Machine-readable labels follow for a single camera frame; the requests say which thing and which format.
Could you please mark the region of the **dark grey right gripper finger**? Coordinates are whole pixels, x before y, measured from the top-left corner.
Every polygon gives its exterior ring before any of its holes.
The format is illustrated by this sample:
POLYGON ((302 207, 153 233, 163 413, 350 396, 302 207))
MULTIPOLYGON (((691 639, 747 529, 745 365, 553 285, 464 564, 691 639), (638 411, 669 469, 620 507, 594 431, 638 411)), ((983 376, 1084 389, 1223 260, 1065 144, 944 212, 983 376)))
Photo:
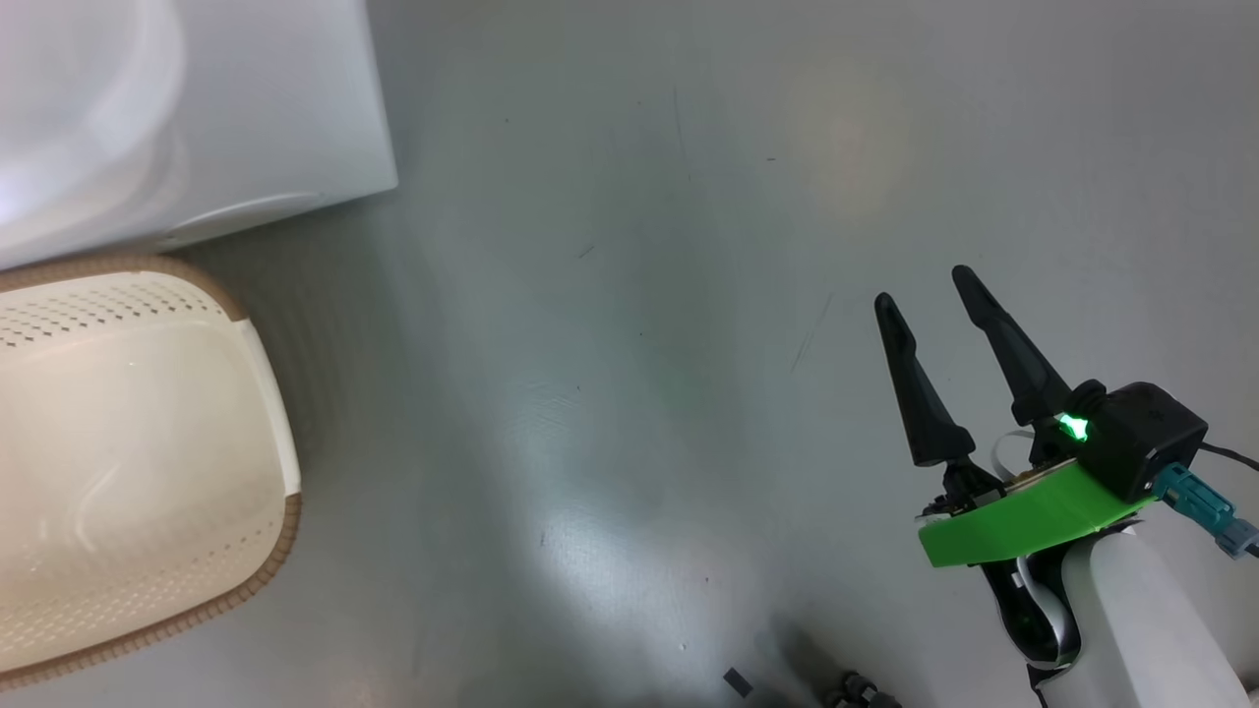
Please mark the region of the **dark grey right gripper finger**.
POLYGON ((894 297, 878 294, 872 309, 914 465, 932 467, 967 460, 976 451, 973 438, 953 421, 930 384, 917 358, 917 336, 894 297))
POLYGON ((1012 397, 1015 422, 1029 426, 1060 416, 1070 388, 1056 368, 995 300, 974 270, 957 265, 951 270, 951 277, 971 323, 988 338, 995 362, 1012 397))

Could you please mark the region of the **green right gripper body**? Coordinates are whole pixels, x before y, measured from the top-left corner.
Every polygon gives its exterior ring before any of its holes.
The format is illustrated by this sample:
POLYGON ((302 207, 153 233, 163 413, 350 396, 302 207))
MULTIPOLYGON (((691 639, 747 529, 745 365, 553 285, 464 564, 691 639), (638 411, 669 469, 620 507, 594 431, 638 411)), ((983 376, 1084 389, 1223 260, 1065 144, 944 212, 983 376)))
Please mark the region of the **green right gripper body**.
POLYGON ((1002 481, 969 459, 973 448, 967 432, 918 435, 918 464, 946 466, 946 493, 919 517, 919 543, 932 567, 978 567, 1024 660, 1060 671, 1079 653, 1080 632, 1051 585, 1053 559, 1144 505, 1156 472, 1142 460, 1103 477, 1099 461, 1069 460, 1029 481, 1002 481))

